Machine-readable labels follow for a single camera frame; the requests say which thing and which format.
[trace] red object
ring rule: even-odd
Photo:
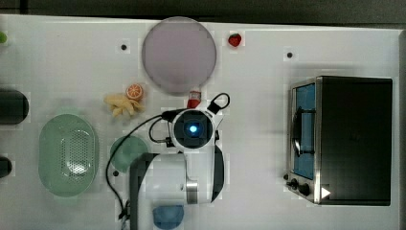
[[[189,94],[189,100],[187,108],[196,108],[201,101],[202,93],[196,90],[192,90]]]
[[[241,42],[242,38],[240,34],[232,34],[229,37],[229,43],[230,45],[237,47],[239,43]]]

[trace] pink plate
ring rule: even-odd
[[[170,94],[185,94],[212,74],[216,49],[209,31],[187,17],[170,17],[148,33],[143,45],[147,74]]]

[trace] oven window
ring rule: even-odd
[[[314,119],[316,109],[316,87],[309,84],[296,88],[296,107],[299,123],[300,143],[294,152],[293,173],[313,179],[314,174]]]

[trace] orange slice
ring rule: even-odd
[[[140,84],[131,84],[126,90],[125,90],[126,96],[134,101],[140,101],[143,98],[144,95],[144,90],[143,87],[141,87]]]

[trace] light blue object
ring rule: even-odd
[[[110,154],[113,154],[113,151],[123,139],[124,137],[121,137],[114,142],[110,149]],[[149,152],[147,143],[139,137],[130,136],[117,149],[111,163],[116,170],[120,171],[121,173],[126,173],[131,163],[144,152]]]
[[[153,223],[160,229],[170,230],[180,225],[184,214],[182,205],[161,206],[153,210]]]
[[[309,84],[296,89],[296,109],[301,107],[304,110],[316,108],[316,85]],[[302,142],[301,150],[314,150],[314,114],[304,113],[302,117]],[[295,154],[294,169],[295,174],[309,179],[314,177],[314,154],[304,153],[299,157]]]
[[[197,131],[197,127],[196,127],[196,126],[191,126],[191,127],[189,128],[189,130],[190,130],[191,132],[196,132],[196,131]]]

